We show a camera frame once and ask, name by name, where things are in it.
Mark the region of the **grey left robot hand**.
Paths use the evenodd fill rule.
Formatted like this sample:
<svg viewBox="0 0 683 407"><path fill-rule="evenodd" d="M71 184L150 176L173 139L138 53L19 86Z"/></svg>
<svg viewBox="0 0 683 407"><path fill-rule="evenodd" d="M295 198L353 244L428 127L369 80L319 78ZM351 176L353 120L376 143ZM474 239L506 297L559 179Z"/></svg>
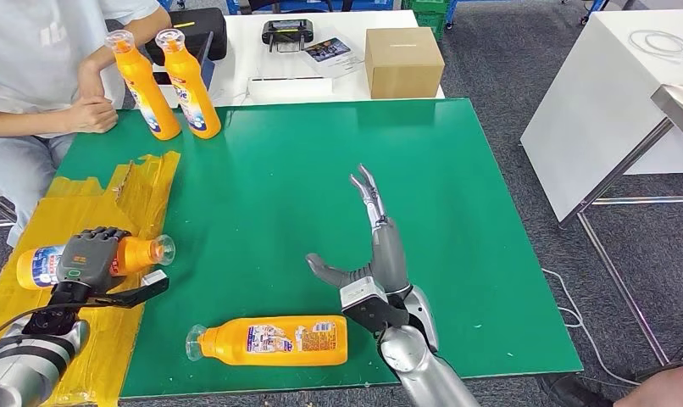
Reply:
<svg viewBox="0 0 683 407"><path fill-rule="evenodd" d="M86 286L89 293L106 293L125 278L114 275L121 241L129 231L113 226L98 226L73 235L58 262L58 283L53 292L72 286Z"/></svg>

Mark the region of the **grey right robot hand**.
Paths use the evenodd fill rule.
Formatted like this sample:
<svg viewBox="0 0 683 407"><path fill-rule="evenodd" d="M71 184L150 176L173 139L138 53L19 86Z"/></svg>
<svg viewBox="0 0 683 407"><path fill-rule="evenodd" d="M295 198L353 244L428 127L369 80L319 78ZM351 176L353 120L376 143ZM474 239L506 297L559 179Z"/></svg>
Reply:
<svg viewBox="0 0 683 407"><path fill-rule="evenodd" d="M385 293L400 293L408 289L410 283L399 231L392 217L386 212L371 172L363 164L358 166L358 172L359 177L351 174L349 179L357 188L369 218L370 261L356 270L347 271L326 264L317 254L307 254L305 259L316 277L334 287L345 287L370 276Z"/></svg>

